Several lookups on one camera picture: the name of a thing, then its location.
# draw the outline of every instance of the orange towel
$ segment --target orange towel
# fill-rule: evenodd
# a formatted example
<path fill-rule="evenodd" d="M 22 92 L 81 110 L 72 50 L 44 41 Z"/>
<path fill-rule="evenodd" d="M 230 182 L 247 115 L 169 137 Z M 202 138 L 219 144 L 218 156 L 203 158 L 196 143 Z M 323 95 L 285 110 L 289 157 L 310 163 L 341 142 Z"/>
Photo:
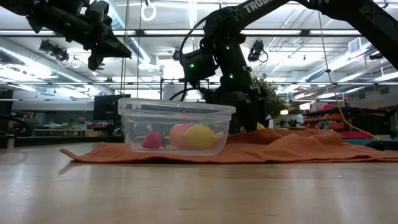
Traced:
<path fill-rule="evenodd" d="M 215 156 L 180 156 L 132 152 L 124 144 L 101 143 L 93 151 L 77 156 L 61 152 L 76 162 L 140 163 L 168 160 L 213 164 L 285 162 L 398 162 L 398 153 L 381 152 L 366 146 L 343 143 L 333 131 L 284 131 L 263 129 L 228 136 L 222 152 Z"/>

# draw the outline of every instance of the green plant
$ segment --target green plant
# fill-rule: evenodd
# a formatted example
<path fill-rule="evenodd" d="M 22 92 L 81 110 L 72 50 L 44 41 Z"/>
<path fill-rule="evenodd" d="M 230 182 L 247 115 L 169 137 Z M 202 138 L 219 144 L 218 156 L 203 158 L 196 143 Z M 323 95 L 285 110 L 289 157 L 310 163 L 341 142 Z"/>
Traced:
<path fill-rule="evenodd" d="M 276 87 L 273 86 L 272 82 L 266 81 L 267 75 L 262 74 L 262 77 L 254 77 L 253 82 L 261 90 L 265 91 L 266 96 L 266 114 L 271 117 L 271 119 L 276 118 L 280 115 L 280 111 L 286 109 L 286 103 L 283 98 L 276 94 Z"/>

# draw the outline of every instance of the table surface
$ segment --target table surface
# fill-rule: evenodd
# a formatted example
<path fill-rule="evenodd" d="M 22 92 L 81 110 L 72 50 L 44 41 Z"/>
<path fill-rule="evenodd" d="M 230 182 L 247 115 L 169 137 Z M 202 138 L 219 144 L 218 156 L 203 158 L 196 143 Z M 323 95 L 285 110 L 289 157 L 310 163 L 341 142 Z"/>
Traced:
<path fill-rule="evenodd" d="M 398 164 L 76 164 L 61 148 L 0 151 L 0 223 L 398 222 Z"/>

